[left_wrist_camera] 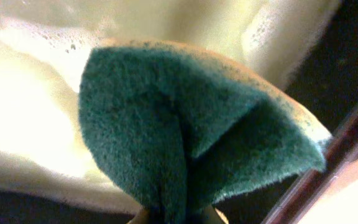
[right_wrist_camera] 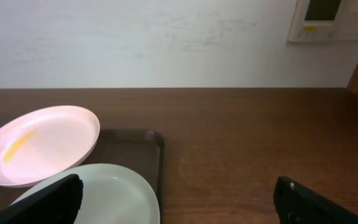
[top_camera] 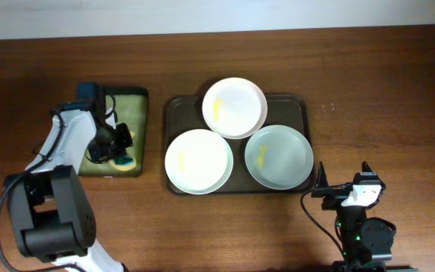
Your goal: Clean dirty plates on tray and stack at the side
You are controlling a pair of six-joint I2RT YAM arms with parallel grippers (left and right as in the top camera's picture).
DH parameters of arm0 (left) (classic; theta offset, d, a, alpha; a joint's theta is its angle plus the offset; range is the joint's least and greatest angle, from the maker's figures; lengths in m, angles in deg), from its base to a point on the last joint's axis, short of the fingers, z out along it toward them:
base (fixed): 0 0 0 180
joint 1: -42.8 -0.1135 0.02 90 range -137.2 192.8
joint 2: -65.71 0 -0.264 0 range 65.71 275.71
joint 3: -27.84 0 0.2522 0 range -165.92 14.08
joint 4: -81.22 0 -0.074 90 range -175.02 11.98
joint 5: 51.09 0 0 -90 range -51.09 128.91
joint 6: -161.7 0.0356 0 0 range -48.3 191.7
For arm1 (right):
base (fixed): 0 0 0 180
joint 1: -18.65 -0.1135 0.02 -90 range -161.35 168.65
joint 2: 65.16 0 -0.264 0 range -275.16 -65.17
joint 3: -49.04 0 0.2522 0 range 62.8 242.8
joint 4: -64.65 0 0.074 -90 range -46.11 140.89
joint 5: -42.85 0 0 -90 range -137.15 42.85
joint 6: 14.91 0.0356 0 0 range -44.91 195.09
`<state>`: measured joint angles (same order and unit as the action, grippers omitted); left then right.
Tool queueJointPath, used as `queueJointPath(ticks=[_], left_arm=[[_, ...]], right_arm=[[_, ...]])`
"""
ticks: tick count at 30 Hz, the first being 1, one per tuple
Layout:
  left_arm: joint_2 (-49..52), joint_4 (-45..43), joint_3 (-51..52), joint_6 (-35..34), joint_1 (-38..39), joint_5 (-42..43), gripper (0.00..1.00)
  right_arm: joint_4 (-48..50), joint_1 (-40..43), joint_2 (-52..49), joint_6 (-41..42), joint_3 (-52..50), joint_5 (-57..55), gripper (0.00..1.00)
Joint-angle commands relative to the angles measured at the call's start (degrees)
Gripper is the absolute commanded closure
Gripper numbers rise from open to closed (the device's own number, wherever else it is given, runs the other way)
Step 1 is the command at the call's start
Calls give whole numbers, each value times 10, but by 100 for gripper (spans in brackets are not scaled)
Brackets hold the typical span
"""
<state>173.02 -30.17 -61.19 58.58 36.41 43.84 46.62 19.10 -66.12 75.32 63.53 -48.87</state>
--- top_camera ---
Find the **green yellow sponge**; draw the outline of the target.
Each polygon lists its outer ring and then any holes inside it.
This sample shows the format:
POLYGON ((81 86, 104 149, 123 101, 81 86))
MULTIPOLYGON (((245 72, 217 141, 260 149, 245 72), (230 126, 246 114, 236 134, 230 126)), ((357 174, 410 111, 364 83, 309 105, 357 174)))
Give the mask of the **green yellow sponge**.
POLYGON ((136 159, 133 154, 134 145, 126 149, 127 153, 110 161, 110 166, 119 172, 129 172, 137 168, 136 159))

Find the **pale grey plate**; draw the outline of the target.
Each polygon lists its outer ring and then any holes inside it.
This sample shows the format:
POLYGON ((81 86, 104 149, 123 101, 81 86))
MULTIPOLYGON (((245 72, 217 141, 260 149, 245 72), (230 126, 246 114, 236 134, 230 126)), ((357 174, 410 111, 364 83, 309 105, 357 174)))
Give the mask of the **pale grey plate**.
POLYGON ((285 125, 268 125, 253 134, 245 146, 245 165, 261 185, 289 190, 308 179, 314 164, 310 142, 285 125))

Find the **white plate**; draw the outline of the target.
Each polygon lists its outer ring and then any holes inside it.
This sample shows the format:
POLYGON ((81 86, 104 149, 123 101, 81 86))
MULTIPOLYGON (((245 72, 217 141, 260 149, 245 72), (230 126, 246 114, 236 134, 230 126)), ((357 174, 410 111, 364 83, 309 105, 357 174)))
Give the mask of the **white plate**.
POLYGON ((178 135, 165 153, 165 172, 177 189, 204 195, 220 189, 233 171, 233 152, 219 134, 193 129, 178 135))
POLYGON ((214 83, 202 101, 206 125, 228 139, 251 136, 267 118, 267 99, 253 82, 230 77, 214 83))

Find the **white plate top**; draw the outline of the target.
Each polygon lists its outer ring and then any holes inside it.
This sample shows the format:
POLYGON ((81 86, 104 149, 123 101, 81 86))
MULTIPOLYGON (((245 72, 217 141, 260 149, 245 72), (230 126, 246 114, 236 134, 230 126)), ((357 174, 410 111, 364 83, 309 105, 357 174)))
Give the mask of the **white plate top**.
POLYGON ((267 99, 253 82, 230 77, 214 83, 202 101, 206 125, 228 139, 251 136, 267 118, 267 99))

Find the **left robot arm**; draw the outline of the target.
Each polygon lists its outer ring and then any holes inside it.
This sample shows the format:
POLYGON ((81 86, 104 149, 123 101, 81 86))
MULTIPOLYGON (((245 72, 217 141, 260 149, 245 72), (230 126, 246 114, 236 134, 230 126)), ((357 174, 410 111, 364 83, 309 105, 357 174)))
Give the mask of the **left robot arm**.
POLYGON ((0 219, 6 208, 20 254, 45 263, 47 271, 127 269, 97 241, 96 219, 78 176, 83 159, 104 164, 133 144, 106 96, 96 83, 79 84, 75 101, 51 111, 51 131, 35 159, 5 179, 0 219))

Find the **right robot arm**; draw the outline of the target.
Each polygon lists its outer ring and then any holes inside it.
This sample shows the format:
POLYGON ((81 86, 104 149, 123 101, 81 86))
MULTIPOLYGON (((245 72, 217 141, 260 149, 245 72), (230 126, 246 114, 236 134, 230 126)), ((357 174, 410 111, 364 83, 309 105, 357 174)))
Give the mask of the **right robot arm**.
POLYGON ((367 162, 362 162, 351 182, 335 186, 328 183, 323 164, 319 165, 311 196, 322 200, 323 211, 336 212, 334 229, 343 259, 333 262, 333 271, 386 271, 396 226, 366 214, 379 203, 385 189, 367 162))

